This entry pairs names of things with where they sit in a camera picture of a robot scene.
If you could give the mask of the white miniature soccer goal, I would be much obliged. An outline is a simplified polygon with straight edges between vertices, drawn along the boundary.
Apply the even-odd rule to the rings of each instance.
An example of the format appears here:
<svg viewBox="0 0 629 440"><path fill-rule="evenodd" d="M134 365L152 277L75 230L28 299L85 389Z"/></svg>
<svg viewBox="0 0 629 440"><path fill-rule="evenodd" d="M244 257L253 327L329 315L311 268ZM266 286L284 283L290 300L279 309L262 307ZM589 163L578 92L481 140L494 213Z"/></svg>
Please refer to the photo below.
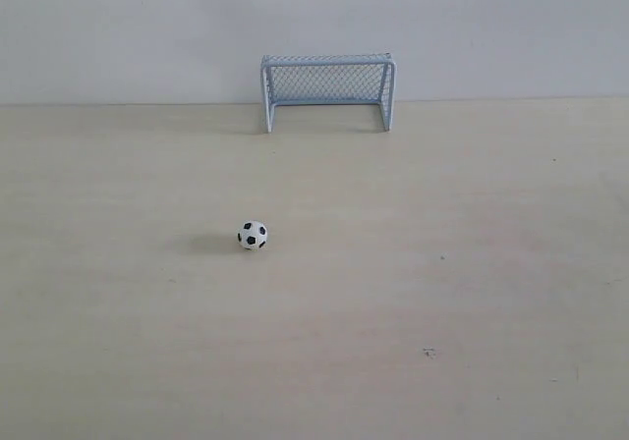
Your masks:
<svg viewBox="0 0 629 440"><path fill-rule="evenodd" d="M275 109L281 106L374 105L388 132L396 77L397 66L389 53L265 55L259 68L264 126L273 131Z"/></svg>

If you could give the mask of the black and white soccer ball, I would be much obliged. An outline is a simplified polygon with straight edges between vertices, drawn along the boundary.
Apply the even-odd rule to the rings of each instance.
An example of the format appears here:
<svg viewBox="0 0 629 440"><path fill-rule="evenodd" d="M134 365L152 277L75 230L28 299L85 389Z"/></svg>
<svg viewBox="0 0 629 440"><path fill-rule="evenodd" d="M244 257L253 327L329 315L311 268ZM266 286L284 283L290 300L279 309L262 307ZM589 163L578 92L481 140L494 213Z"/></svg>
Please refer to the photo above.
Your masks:
<svg viewBox="0 0 629 440"><path fill-rule="evenodd" d="M263 248L267 242L268 231L266 226L259 221L245 222L237 233L240 246L246 250Z"/></svg>

